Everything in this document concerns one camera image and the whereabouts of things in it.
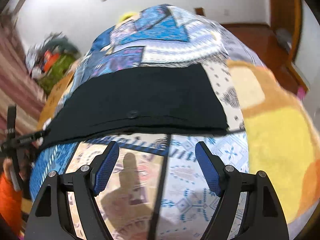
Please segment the left hand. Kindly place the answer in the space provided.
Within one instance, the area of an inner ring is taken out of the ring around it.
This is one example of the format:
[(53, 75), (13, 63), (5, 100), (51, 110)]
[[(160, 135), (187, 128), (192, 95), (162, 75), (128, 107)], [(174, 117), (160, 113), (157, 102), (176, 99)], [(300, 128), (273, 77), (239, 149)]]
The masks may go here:
[[(26, 154), (23, 155), (18, 160), (19, 167), (20, 167), (20, 176), (23, 181), (26, 181), (30, 178), (30, 162), (28, 159), (28, 156)], [(10, 182), (12, 182), (12, 176), (10, 170), (13, 168), (13, 163), (11, 158), (5, 158), (3, 161), (3, 171), (6, 179)]]

